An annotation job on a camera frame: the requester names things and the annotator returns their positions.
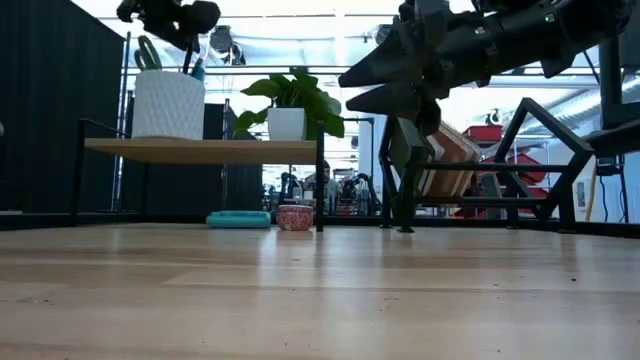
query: teal dish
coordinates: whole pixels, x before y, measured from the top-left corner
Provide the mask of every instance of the teal dish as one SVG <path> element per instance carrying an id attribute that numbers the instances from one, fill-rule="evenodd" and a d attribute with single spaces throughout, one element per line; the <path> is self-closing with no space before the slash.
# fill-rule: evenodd
<path id="1" fill-rule="evenodd" d="M 265 211 L 218 211 L 207 216 L 207 225 L 218 229 L 264 229 L 271 227 Z"/>

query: pothos plant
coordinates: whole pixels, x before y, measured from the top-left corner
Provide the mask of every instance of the pothos plant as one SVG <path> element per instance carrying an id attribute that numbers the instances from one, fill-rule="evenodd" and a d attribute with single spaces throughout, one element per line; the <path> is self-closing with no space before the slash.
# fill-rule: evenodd
<path id="1" fill-rule="evenodd" d="M 327 134 L 343 138 L 344 119 L 340 117 L 342 106 L 340 101 L 332 98 L 326 91 L 318 88 L 318 78 L 310 76 L 304 69 L 293 69 L 294 79 L 274 74 L 269 79 L 261 79 L 242 90 L 249 96 L 265 96 L 271 99 L 272 106 L 277 108 L 304 108 L 307 121 L 307 140 L 315 140 L 318 121 L 324 121 Z M 234 136 L 245 134 L 248 130 L 267 121 L 266 109 L 254 113 L 243 112 L 236 123 Z"/>

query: white wall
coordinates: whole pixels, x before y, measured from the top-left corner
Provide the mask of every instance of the white wall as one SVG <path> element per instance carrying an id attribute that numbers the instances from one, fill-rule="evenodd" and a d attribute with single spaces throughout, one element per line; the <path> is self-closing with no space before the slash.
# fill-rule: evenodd
<path id="1" fill-rule="evenodd" d="M 587 121 L 583 125 L 580 126 L 576 133 L 580 136 L 587 135 L 592 132 L 594 128 L 594 122 L 599 121 L 599 119 L 592 119 L 591 121 Z M 562 144 L 559 140 L 554 139 L 549 141 L 549 153 L 550 153 L 550 164 L 557 165 L 566 165 L 571 157 L 573 156 L 573 152 L 567 148 L 564 144 Z M 531 151 L 529 154 L 532 158 L 536 159 L 540 163 L 547 163 L 547 152 L 543 149 L 535 149 Z M 592 158 L 589 163 L 582 170 L 580 175 L 578 176 L 578 181 L 586 180 L 585 187 L 585 195 L 586 201 L 588 203 L 590 194 L 590 186 L 591 186 L 591 177 L 593 174 L 593 167 L 595 165 L 595 157 Z M 560 174 L 552 174 L 551 182 L 552 185 L 555 184 L 555 181 L 558 179 Z M 640 223 L 640 182 L 638 182 L 638 178 L 640 177 L 640 153 L 633 153 L 626 155 L 626 167 L 625 167 L 625 177 L 626 177 L 626 186 L 627 186 L 627 198 L 629 201 L 629 221 L 632 223 Z M 609 219 L 608 222 L 617 223 L 623 215 L 623 210 L 621 206 L 620 200 L 620 191 L 622 190 L 622 186 L 620 183 L 620 176 L 609 176 L 603 177 L 602 181 L 605 185 L 605 195 L 606 195 L 606 204 L 607 209 L 609 211 Z M 586 210 L 580 210 L 577 208 L 577 200 L 576 200 L 576 187 L 574 184 L 573 187 L 574 192 L 574 205 L 576 205 L 576 220 L 584 221 L 586 216 Z M 558 216 L 558 210 L 554 212 L 554 216 Z M 591 214 L 592 222 L 604 222 L 605 220 L 605 211 L 602 203 L 602 186 L 600 185 L 600 181 L 596 178 L 596 187 L 595 187 L 595 200 L 593 204 L 593 211 Z"/>
<path id="2" fill-rule="evenodd" d="M 363 118 L 373 118 L 373 154 L 371 153 L 371 125 L 366 122 L 360 123 L 360 133 L 358 135 L 359 151 L 359 172 L 373 174 L 373 187 L 379 199 L 382 199 L 382 168 L 378 160 L 382 133 L 387 123 L 385 115 L 363 114 Z M 373 171 L 371 170 L 371 157 L 373 156 Z"/>

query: desk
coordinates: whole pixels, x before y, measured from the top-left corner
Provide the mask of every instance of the desk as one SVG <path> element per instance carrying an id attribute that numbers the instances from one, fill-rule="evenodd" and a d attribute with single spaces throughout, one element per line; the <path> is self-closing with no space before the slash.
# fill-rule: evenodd
<path id="1" fill-rule="evenodd" d="M 75 168 L 72 216 L 77 219 L 82 168 L 86 149 L 99 151 L 145 164 L 140 215 L 146 216 L 149 164 L 171 165 L 316 165 L 316 181 L 324 174 L 324 126 L 318 126 L 318 141 L 183 140 L 183 139 L 96 139 L 85 138 L 85 122 L 80 120 L 78 158 Z M 317 209 L 324 208 L 324 187 L 316 189 Z M 324 213 L 316 210 L 316 230 L 323 231 Z"/>

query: black pole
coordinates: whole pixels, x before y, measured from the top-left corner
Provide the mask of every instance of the black pole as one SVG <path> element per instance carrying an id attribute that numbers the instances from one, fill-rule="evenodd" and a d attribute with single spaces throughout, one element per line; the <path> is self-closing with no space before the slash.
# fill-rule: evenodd
<path id="1" fill-rule="evenodd" d="M 571 188 L 567 189 L 560 198 L 558 204 L 558 212 L 560 215 L 560 230 L 559 233 L 575 234 L 576 232 L 576 212 L 573 205 L 573 191 Z"/>
<path id="2" fill-rule="evenodd" d="M 182 73 L 189 73 L 189 65 L 191 65 L 191 57 L 193 56 L 193 42 L 197 40 L 192 40 L 191 43 L 187 46 L 187 53 L 184 56 L 184 64 L 182 65 Z"/>
<path id="3" fill-rule="evenodd" d="M 404 176 L 402 177 L 402 201 L 397 208 L 402 209 L 400 214 L 400 229 L 401 233 L 412 234 L 414 233 L 411 228 L 411 222 L 416 215 L 416 201 L 413 195 L 414 180 L 416 178 L 416 166 L 415 164 L 409 164 L 405 166 Z"/>
<path id="4" fill-rule="evenodd" d="M 80 191 L 82 190 L 82 167 L 84 165 L 85 121 L 78 121 L 76 134 L 76 163 L 73 176 L 73 193 L 71 194 L 71 224 L 78 225 L 78 209 L 80 207 Z"/>
<path id="5" fill-rule="evenodd" d="M 124 69 L 124 73 L 122 74 L 122 89 L 120 90 L 120 116 L 118 117 L 118 131 L 125 132 L 125 123 L 126 123 L 126 108 L 127 104 L 129 104 L 128 94 L 127 94 L 127 79 L 129 78 L 129 51 L 131 49 L 131 31 L 127 32 L 127 40 L 125 42 L 125 50 L 124 50 L 124 63 L 122 64 L 122 68 Z M 116 138 L 120 139 L 123 136 L 116 133 Z M 111 191 L 111 211 L 120 211 L 120 181 L 122 178 L 120 177 L 121 156 L 115 156 L 113 161 L 113 189 Z"/>
<path id="6" fill-rule="evenodd" d="M 507 183 L 507 190 L 505 192 L 505 198 L 512 198 L 512 199 L 517 198 L 518 191 L 514 186 L 514 184 L 511 181 L 507 181 L 506 183 Z M 518 229 L 520 227 L 519 226 L 520 212 L 518 208 L 515 206 L 507 206 L 506 210 L 507 210 L 507 221 L 508 221 L 507 229 L 510 229 L 510 230 Z"/>
<path id="7" fill-rule="evenodd" d="M 386 184 L 382 184 L 382 229 L 391 229 L 391 203 L 389 201 L 389 194 L 386 191 Z"/>
<path id="8" fill-rule="evenodd" d="M 233 140 L 233 132 L 229 128 L 229 118 L 228 114 L 231 111 L 231 100 L 229 98 L 224 99 L 224 110 L 222 112 L 222 139 L 223 140 Z M 220 169 L 220 181 L 222 182 L 222 201 L 220 202 L 220 206 L 222 206 L 222 210 L 226 210 L 229 208 L 229 204 L 227 201 L 227 195 L 229 194 L 229 184 L 228 181 L 229 175 L 229 165 L 224 164 Z"/>
<path id="9" fill-rule="evenodd" d="M 318 121 L 316 139 L 316 231 L 324 231 L 324 122 Z"/>
<path id="10" fill-rule="evenodd" d="M 369 118 L 369 125 L 371 125 L 371 174 L 369 174 L 369 177 L 371 178 L 371 184 L 373 184 L 373 173 L 375 171 L 373 171 L 373 141 L 375 139 L 375 134 L 373 132 L 373 121 L 374 119 Z"/>
<path id="11" fill-rule="evenodd" d="M 600 97 L 602 99 L 602 130 L 617 127 L 612 108 L 622 104 L 620 75 L 620 44 L 617 36 L 604 41 L 598 48 L 600 57 Z"/>
<path id="12" fill-rule="evenodd" d="M 126 111 L 126 115 L 125 115 L 125 119 L 124 119 L 124 127 L 122 129 L 122 132 L 127 134 L 127 131 L 129 131 L 129 133 L 127 135 L 124 135 L 125 139 L 130 139 L 131 138 L 131 128 L 133 128 L 133 109 L 131 109 L 131 106 L 133 106 L 133 90 L 127 90 L 127 111 Z M 122 168 L 120 169 L 120 174 L 122 174 L 120 176 L 120 181 L 118 182 L 118 211 L 122 210 L 122 204 L 124 203 L 124 199 L 127 198 L 127 177 L 129 176 L 129 168 L 127 165 L 131 165 L 130 161 L 127 161 L 126 159 L 122 160 Z"/>

